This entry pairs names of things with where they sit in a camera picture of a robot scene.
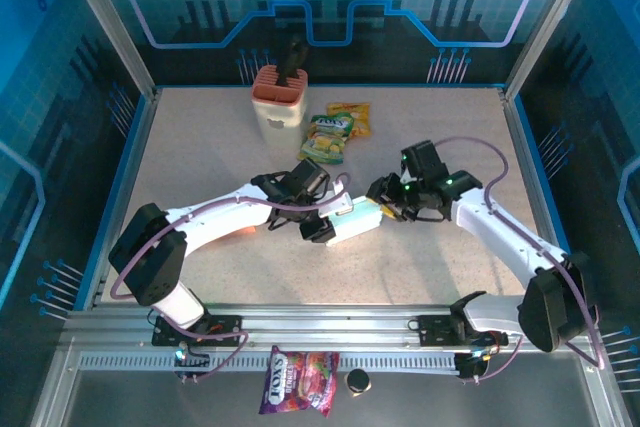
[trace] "enclosure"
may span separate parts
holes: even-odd
[[[0,6],[3,425],[638,423],[640,0]],[[475,291],[524,288],[454,222],[385,218],[332,247],[304,242],[294,226],[261,227],[189,255],[182,282],[211,312],[242,316],[250,340],[198,385],[172,375],[175,348],[152,345],[148,308],[109,295],[108,253],[144,204],[194,205],[295,167],[297,152],[266,148],[251,84],[285,63],[296,36],[309,45],[309,114],[371,104],[372,135],[349,140],[344,163],[323,165],[334,178],[351,174],[353,197],[425,139],[474,136],[504,152],[510,170],[494,198],[596,266],[604,369],[525,340],[479,386],[409,373],[447,352],[421,348],[408,321],[446,315]],[[500,159],[468,141],[438,152],[485,184],[500,174]],[[575,340],[594,352],[586,335]],[[340,372],[365,368],[371,392],[353,399],[339,385],[328,420],[258,417],[273,344],[339,351]]]

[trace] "yellow snack bag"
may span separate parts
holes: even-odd
[[[337,115],[314,115],[298,159],[310,158],[325,164],[341,164],[345,141],[349,138],[353,123],[353,117],[344,112]]]
[[[348,104],[343,102],[332,102],[327,105],[327,114],[336,115],[341,112],[351,114],[355,123],[349,138],[353,137],[369,137],[371,135],[371,127],[369,126],[369,102],[362,104]]]

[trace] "beige table surface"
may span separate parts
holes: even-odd
[[[494,142],[511,164],[492,195],[534,229],[531,208],[496,89],[311,87],[311,113],[328,102],[371,102],[373,136],[349,142],[335,176],[351,173],[353,197],[399,170],[400,150],[424,139],[474,135]],[[485,184],[501,169],[488,149],[441,146],[450,171]],[[284,159],[289,169],[297,161]],[[279,170],[260,137],[247,88],[164,89],[129,203],[184,207],[227,194],[251,177]],[[110,269],[103,301],[115,280]],[[182,280],[205,302],[448,304],[476,290],[518,294],[514,275],[473,236],[452,223],[399,224],[333,247],[304,242],[296,225],[215,241],[191,254]]]

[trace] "gray floor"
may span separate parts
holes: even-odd
[[[345,163],[328,169],[352,174],[352,196],[398,171],[404,147],[475,135],[494,142],[511,163],[493,195],[534,228],[496,89],[312,87],[308,98],[312,113],[323,112],[328,102],[372,102],[373,136],[350,141]],[[472,144],[449,144],[439,152],[451,171],[466,169],[485,183],[500,172],[499,159]],[[279,170],[282,161],[264,147],[248,89],[165,89],[127,219],[148,202],[183,207],[226,194],[257,174]],[[285,163],[294,167],[295,153]],[[111,269],[105,292],[114,279]],[[448,304],[475,290],[523,291],[500,261],[457,226],[388,219],[329,248],[302,241],[295,226],[223,239],[189,256],[182,280],[205,302],[245,304]]]
[[[372,374],[372,389],[351,398],[338,385],[329,419],[317,411],[258,415],[264,374],[218,374],[182,385],[168,373],[84,372],[65,427],[597,426],[569,354],[522,354],[479,386],[433,375]]]

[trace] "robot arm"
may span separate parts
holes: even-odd
[[[119,274],[122,273],[146,242],[175,224],[176,227],[160,237],[137,262],[124,283],[138,304],[155,308],[182,329],[208,333],[211,321],[206,307],[179,280],[184,259],[215,239],[266,223],[269,223],[269,230],[275,230],[296,222],[302,237],[312,242],[329,242],[360,233],[354,231],[353,225],[351,229],[340,225],[334,227],[332,220],[354,210],[354,202],[346,192],[338,197],[344,190],[339,180],[334,181],[331,188],[329,182],[329,174],[324,169],[305,160],[291,172],[259,175],[236,191],[201,204],[166,212],[156,204],[145,205],[138,209],[112,248],[109,261]],[[252,201],[233,201],[240,198]],[[313,209],[315,204],[319,204],[318,209]],[[305,207],[306,210],[293,211],[287,207]],[[198,215],[190,219],[194,212]],[[185,216],[189,219],[187,222],[176,222]]]
[[[585,295],[586,256],[568,256],[531,232],[490,198],[469,173],[449,174],[430,141],[404,149],[401,169],[400,176],[392,173],[374,182],[367,197],[400,222],[455,222],[483,242],[526,289],[524,296],[476,292],[456,302],[451,306],[452,325],[447,328],[458,338],[474,339],[489,331],[520,333],[540,350],[551,352],[585,330],[577,300],[555,262],[570,273],[593,318],[595,307],[589,304],[591,296]],[[420,217],[422,209],[437,210],[442,218]]]

